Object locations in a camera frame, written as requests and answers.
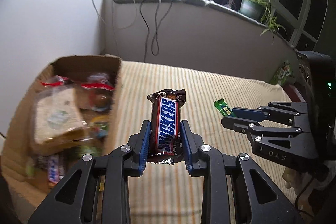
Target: chocolate bar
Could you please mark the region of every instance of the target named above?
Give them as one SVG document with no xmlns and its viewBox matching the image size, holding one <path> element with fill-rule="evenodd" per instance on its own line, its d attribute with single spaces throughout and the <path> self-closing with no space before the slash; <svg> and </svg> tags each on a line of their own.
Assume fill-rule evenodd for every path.
<svg viewBox="0 0 336 224">
<path fill-rule="evenodd" d="M 180 109 L 186 100 L 185 89 L 161 90 L 147 98 L 152 102 L 149 160 L 155 159 L 154 162 L 159 162 L 160 159 L 168 160 L 171 156 L 181 156 Z"/>
<path fill-rule="evenodd" d="M 59 156 L 58 154 L 49 156 L 48 159 L 48 186 L 54 188 L 59 182 Z"/>
</svg>

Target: snickers logo text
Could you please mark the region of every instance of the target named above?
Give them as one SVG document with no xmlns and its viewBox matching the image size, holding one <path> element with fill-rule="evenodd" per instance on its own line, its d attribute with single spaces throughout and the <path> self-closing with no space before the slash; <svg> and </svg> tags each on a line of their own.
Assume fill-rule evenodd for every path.
<svg viewBox="0 0 336 224">
<path fill-rule="evenodd" d="M 157 116 L 157 150 L 174 155 L 173 143 L 177 138 L 178 105 L 171 99 L 161 97 Z"/>
</svg>

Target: packaged snack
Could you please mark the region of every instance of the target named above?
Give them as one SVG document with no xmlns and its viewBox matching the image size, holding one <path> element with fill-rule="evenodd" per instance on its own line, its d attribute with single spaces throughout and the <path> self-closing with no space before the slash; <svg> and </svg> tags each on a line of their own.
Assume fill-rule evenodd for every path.
<svg viewBox="0 0 336 224">
<path fill-rule="evenodd" d="M 236 115 L 233 113 L 233 111 L 229 108 L 227 103 L 224 101 L 224 98 L 214 102 L 213 105 L 215 106 L 215 108 L 219 110 L 220 113 L 223 114 L 223 116 L 236 117 Z"/>
<path fill-rule="evenodd" d="M 106 73 L 91 75 L 88 77 L 87 83 L 82 84 L 81 87 L 89 91 L 88 97 L 91 109 L 96 112 L 110 110 L 114 87 L 109 82 Z"/>
<path fill-rule="evenodd" d="M 161 90 L 147 98 L 152 102 L 148 161 L 173 164 L 183 160 L 180 109 L 186 101 L 185 89 Z"/>
<path fill-rule="evenodd" d="M 93 118 L 89 124 L 91 134 L 98 139 L 104 138 L 109 132 L 109 121 L 110 117 L 108 115 Z"/>
<path fill-rule="evenodd" d="M 286 82 L 287 77 L 293 76 L 293 71 L 291 65 L 288 61 L 283 62 L 283 64 L 278 68 L 275 75 L 269 82 L 271 85 L 283 86 Z"/>
<path fill-rule="evenodd" d="M 72 85 L 55 76 L 36 96 L 32 115 L 31 148 L 37 155 L 52 155 L 80 145 L 89 138 L 88 125 L 75 102 Z"/>
<path fill-rule="evenodd" d="M 51 155 L 48 159 L 48 186 L 54 188 L 59 182 L 58 155 Z"/>
<path fill-rule="evenodd" d="M 48 156 L 48 187 L 50 189 L 54 188 L 65 174 L 64 153 Z"/>
</svg>

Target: white wall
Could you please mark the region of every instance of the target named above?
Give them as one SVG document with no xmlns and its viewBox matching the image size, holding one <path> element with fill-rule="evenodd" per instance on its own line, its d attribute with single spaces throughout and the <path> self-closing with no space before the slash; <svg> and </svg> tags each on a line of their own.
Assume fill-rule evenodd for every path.
<svg viewBox="0 0 336 224">
<path fill-rule="evenodd" d="M 103 0 L 95 0 L 102 10 Z M 0 0 L 0 132 L 38 73 L 60 56 L 98 54 L 91 0 Z"/>
<path fill-rule="evenodd" d="M 160 5 L 158 21 L 169 5 Z M 153 56 L 150 44 L 155 31 L 156 7 L 156 3 L 142 7 L 151 30 L 146 62 L 263 81 L 269 81 L 285 60 L 289 60 L 293 67 L 297 66 L 294 50 L 278 36 L 274 37 L 272 44 L 270 32 L 260 36 L 263 27 L 209 7 L 183 3 L 174 3 L 162 22 L 159 29 L 160 53 Z M 119 54 L 124 60 L 142 62 L 147 27 L 140 13 L 132 27 L 118 29 L 132 23 L 135 7 L 134 4 L 114 3 L 114 8 L 116 39 L 108 42 L 107 52 Z"/>
</svg>

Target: snickers wrapper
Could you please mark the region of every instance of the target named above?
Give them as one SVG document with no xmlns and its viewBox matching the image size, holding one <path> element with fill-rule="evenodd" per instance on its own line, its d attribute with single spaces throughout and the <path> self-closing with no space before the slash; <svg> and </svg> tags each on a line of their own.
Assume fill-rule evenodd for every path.
<svg viewBox="0 0 336 224">
<path fill-rule="evenodd" d="M 180 122 L 185 90 L 161 90 L 147 98 L 152 102 L 148 161 L 166 164 L 182 161 Z"/>
</svg>

